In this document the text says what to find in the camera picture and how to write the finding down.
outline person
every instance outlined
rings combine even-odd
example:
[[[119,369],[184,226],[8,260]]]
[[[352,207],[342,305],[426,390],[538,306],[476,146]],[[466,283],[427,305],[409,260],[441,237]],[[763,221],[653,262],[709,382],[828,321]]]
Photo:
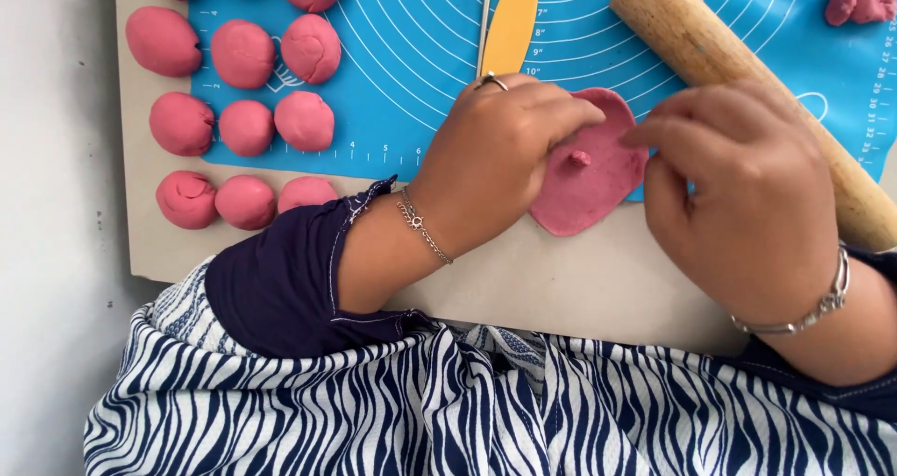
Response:
[[[604,118],[475,82],[404,194],[299,207],[206,260],[135,313],[87,473],[897,472],[897,257],[840,247],[819,147],[754,83],[679,92],[620,139],[656,149],[648,227],[756,333],[740,356],[380,311],[520,219],[551,149]]]

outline beige wooden board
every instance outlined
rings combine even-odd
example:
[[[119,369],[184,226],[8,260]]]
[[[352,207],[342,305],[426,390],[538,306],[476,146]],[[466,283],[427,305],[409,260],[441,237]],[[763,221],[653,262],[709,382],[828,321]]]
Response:
[[[204,258],[249,233],[221,221],[203,231],[171,225],[154,197],[166,174],[194,170],[218,186],[230,176],[248,173],[279,191],[302,173],[209,164],[160,149],[147,121],[151,104],[164,92],[189,92],[189,79],[163,78],[140,68],[128,51],[125,23],[142,6],[172,7],[185,14],[186,3],[117,3],[131,271],[176,282]],[[883,184],[891,194],[897,186],[895,172],[897,166],[889,158]],[[372,182],[328,178],[342,195],[360,192]],[[390,309],[411,307],[448,320],[691,351],[731,353],[744,341],[723,312],[657,247],[639,204],[623,205],[603,222],[569,238],[550,236],[524,217],[499,238],[409,287],[390,304]]]

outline blue and white patterned fabric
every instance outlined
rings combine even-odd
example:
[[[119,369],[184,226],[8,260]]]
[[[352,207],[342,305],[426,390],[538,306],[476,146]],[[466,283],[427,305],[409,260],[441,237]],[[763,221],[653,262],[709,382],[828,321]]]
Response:
[[[206,265],[135,313],[89,476],[897,471],[897,424],[668,348],[434,324],[258,357],[214,319]]]

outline bracelet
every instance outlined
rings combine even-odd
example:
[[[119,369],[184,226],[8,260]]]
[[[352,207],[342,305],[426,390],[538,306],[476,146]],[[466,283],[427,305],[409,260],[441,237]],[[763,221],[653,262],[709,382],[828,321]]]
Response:
[[[824,314],[835,312],[844,307],[844,299],[847,295],[847,287],[850,285],[850,262],[847,260],[847,250],[840,248],[838,251],[838,272],[832,284],[832,292],[826,294],[810,314],[793,323],[777,323],[769,325],[752,325],[738,320],[732,315],[732,323],[742,333],[748,334],[794,334],[819,321]]]
[[[445,264],[453,264],[454,261],[450,258],[446,257],[445,253],[442,253],[440,247],[436,246],[436,242],[433,241],[433,238],[430,237],[430,233],[427,232],[426,229],[423,228],[423,217],[418,217],[414,214],[414,206],[411,206],[411,201],[408,199],[408,191],[405,187],[402,188],[402,199],[405,200],[405,203],[399,201],[396,203],[399,209],[402,210],[402,215],[405,216],[405,220],[408,223],[409,227],[415,231],[420,231],[423,233],[423,238],[430,243],[430,247],[433,249],[433,252],[436,252],[437,255],[440,256],[440,259],[443,260]]]

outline wooden rolling pin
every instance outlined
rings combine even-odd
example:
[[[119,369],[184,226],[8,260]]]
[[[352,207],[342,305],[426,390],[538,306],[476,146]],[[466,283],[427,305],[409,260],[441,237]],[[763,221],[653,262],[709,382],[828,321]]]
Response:
[[[829,164],[841,240],[874,252],[897,246],[897,205],[703,1],[611,0],[611,10],[689,85],[751,79],[794,100]]]

